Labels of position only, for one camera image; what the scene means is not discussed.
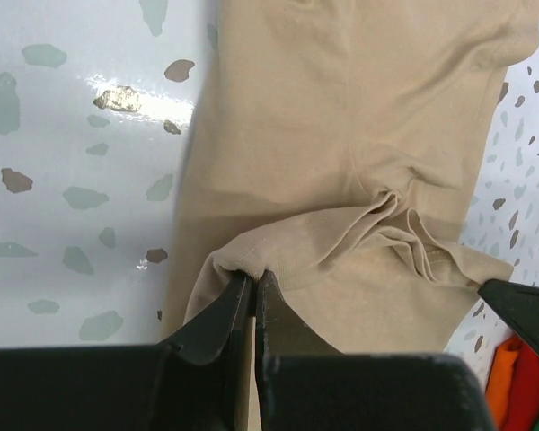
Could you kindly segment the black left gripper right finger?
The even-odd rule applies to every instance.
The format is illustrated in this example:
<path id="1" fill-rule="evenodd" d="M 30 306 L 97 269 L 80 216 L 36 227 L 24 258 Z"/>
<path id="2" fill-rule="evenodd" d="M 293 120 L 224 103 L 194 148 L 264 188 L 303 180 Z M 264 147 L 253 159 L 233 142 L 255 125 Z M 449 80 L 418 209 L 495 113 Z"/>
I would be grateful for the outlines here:
<path id="1" fill-rule="evenodd" d="M 492 430 L 469 367 L 446 354 L 346 355 L 257 284 L 255 377 L 264 430 Z"/>

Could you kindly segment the beige t shirt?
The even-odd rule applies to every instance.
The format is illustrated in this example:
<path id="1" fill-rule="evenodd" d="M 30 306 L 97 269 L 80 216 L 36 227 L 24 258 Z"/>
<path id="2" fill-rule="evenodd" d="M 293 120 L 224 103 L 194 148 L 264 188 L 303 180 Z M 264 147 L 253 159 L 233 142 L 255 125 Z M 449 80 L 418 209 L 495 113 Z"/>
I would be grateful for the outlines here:
<path id="1" fill-rule="evenodd" d="M 275 274 L 344 353 L 438 353 L 512 267 L 459 243 L 539 1 L 222 1 L 163 331 Z"/>

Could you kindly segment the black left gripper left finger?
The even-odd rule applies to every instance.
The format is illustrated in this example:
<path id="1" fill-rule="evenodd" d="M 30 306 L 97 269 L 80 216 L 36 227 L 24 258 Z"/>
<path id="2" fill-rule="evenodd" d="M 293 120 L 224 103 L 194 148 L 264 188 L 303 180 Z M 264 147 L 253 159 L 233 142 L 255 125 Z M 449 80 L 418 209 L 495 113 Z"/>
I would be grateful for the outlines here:
<path id="1" fill-rule="evenodd" d="M 153 345 L 0 349 L 0 430 L 244 430 L 251 289 Z"/>

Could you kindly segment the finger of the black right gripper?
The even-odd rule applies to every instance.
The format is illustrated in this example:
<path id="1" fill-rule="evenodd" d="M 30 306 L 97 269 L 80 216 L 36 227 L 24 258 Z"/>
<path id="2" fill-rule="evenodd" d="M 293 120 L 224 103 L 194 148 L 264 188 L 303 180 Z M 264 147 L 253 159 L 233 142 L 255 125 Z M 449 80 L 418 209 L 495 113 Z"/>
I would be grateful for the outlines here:
<path id="1" fill-rule="evenodd" d="M 478 295 L 539 356 L 539 287 L 491 279 Z"/>

